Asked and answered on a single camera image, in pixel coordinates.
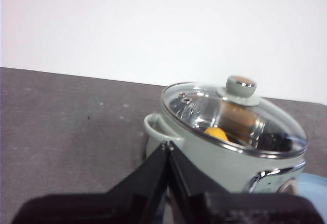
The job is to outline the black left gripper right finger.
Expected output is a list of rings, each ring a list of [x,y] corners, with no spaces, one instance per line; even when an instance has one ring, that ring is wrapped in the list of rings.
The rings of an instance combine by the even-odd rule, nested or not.
[[[168,145],[169,189],[185,223],[322,223],[313,204],[286,193],[231,193]]]

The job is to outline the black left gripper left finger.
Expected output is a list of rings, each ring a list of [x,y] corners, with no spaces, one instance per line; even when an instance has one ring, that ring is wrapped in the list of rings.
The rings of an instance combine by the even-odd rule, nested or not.
[[[25,202],[13,223],[150,223],[167,187],[165,144],[104,193],[49,194]]]

